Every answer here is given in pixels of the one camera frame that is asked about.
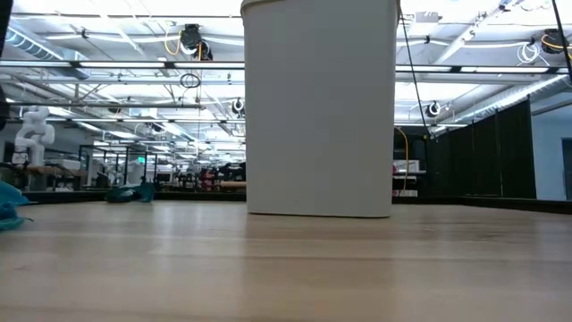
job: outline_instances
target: black partition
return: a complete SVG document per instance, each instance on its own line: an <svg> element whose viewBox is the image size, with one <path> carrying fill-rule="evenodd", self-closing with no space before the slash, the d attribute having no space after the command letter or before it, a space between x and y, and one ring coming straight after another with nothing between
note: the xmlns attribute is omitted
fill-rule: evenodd
<svg viewBox="0 0 572 322"><path fill-rule="evenodd" d="M530 117L525 101L431 140L429 192L535 199Z"/></svg>

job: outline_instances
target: fluorescent light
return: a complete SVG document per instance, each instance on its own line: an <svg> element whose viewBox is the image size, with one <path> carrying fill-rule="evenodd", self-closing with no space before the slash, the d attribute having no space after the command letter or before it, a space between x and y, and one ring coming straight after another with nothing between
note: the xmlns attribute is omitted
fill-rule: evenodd
<svg viewBox="0 0 572 322"><path fill-rule="evenodd" d="M415 72L450 72L449 66L413 66ZM410 65L397 65L395 72L411 72Z"/></svg>
<svg viewBox="0 0 572 322"><path fill-rule="evenodd" d="M83 126L84 128L88 129L88 130L92 130L92 131L103 131L100 128L93 126L91 124L88 123L84 123L84 122L78 122L79 125Z"/></svg>
<svg viewBox="0 0 572 322"><path fill-rule="evenodd" d="M183 153L179 153L178 155L179 155L179 157L184 157L184 158L197 158L196 156L189 155L189 154L183 154Z"/></svg>
<svg viewBox="0 0 572 322"><path fill-rule="evenodd" d="M0 61L0 67L72 67L69 62L60 61Z"/></svg>
<svg viewBox="0 0 572 322"><path fill-rule="evenodd" d="M174 120L176 123L207 123L207 124L218 124L221 122L221 120L198 120L198 119L194 119L194 120Z"/></svg>
<svg viewBox="0 0 572 322"><path fill-rule="evenodd" d="M135 134L131 134L124 131L109 131L109 133L113 134L116 137L120 137L122 139L138 139L139 137Z"/></svg>
<svg viewBox="0 0 572 322"><path fill-rule="evenodd" d="M175 63L176 68L202 69L202 70L243 70L244 63Z"/></svg>
<svg viewBox="0 0 572 322"><path fill-rule="evenodd" d="M152 147L152 148L160 149L160 150L162 150L162 151L170 151L170 150L171 150L171 148L169 148L169 147L163 147L163 146Z"/></svg>
<svg viewBox="0 0 572 322"><path fill-rule="evenodd" d="M461 72L486 72L486 73L543 73L548 67L463 67Z"/></svg>
<svg viewBox="0 0 572 322"><path fill-rule="evenodd" d="M163 122L169 122L169 120L164 119L164 120L157 120L157 119L119 119L120 122L126 122L126 123L154 123L154 122L159 122L159 123L163 123Z"/></svg>
<svg viewBox="0 0 572 322"><path fill-rule="evenodd" d="M58 115L58 116L74 116L74 113L71 113L70 111L63 109L61 107L49 107L48 108L50 110L50 114L54 114L54 115Z"/></svg>
<svg viewBox="0 0 572 322"><path fill-rule="evenodd" d="M422 127L424 126L422 123L394 123L393 126L416 126ZM466 127L466 124L427 124L427 127L446 127L446 128L461 128Z"/></svg>
<svg viewBox="0 0 572 322"><path fill-rule="evenodd" d="M80 62L86 68L164 68L163 63L155 62Z"/></svg>
<svg viewBox="0 0 572 322"><path fill-rule="evenodd" d="M94 153L93 157L104 157L103 153ZM125 157L124 154L116 154L112 151L107 152L107 155L105 157Z"/></svg>
<svg viewBox="0 0 572 322"><path fill-rule="evenodd" d="M74 122L96 122L96 123L110 123L117 122L117 119L71 119Z"/></svg>
<svg viewBox="0 0 572 322"><path fill-rule="evenodd" d="M168 132L170 132L171 134L174 135L182 135L182 131L179 130L179 128L177 128L177 126L171 124L171 123L162 123L161 125L162 128L166 129Z"/></svg>

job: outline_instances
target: teal cloth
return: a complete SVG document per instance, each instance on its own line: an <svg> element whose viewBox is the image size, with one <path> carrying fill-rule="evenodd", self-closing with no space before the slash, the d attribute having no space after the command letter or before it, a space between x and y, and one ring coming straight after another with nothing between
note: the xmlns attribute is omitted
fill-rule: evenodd
<svg viewBox="0 0 572 322"><path fill-rule="evenodd" d="M123 203L130 201L151 202L155 196L153 183L141 183L137 187L121 187L112 189L105 195L110 203Z"/></svg>
<svg viewBox="0 0 572 322"><path fill-rule="evenodd" d="M0 205L10 202L14 206L28 205L28 198L21 195L21 191L14 188L11 184L0 182Z"/></svg>
<svg viewBox="0 0 572 322"><path fill-rule="evenodd" d="M29 204L21 191L6 182L0 182L0 232L20 228L29 218L18 216L16 207Z"/></svg>

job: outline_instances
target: wall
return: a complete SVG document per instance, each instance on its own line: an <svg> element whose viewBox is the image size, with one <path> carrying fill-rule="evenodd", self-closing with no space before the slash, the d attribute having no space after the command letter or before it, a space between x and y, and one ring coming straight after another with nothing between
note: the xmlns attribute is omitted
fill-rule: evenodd
<svg viewBox="0 0 572 322"><path fill-rule="evenodd" d="M46 148L77 154L81 144L93 144L94 137L91 132L66 128L61 124L52 123L52 125L55 127L55 141ZM13 143L20 128L21 124L12 123L7 124L6 128L0 132L0 160L4 158L4 144Z"/></svg>
<svg viewBox="0 0 572 322"><path fill-rule="evenodd" d="M536 196L566 200L562 139L572 139L572 106L533 117Z"/></svg>

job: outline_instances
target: exposed ductwork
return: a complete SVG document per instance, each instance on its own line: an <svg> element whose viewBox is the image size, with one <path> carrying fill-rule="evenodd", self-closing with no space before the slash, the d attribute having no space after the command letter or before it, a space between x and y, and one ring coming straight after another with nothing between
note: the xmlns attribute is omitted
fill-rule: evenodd
<svg viewBox="0 0 572 322"><path fill-rule="evenodd" d="M560 93L562 90L569 88L569 80L567 75L559 75L548 80L539 80L527 86L515 86L507 89L493 97L478 103L475 106L466 108L461 113L458 112L455 119L450 117L441 122L455 123L468 121L470 119L482 119L493 114L496 110L501 110L515 105L530 97L531 102L550 97Z"/></svg>
<svg viewBox="0 0 572 322"><path fill-rule="evenodd" d="M39 36L25 30L15 21L10 21L5 43L33 55L39 60L87 60L84 55L75 50L45 44L45 41L41 40ZM85 80L89 77L87 73L78 69L56 68L54 72L78 80Z"/></svg>

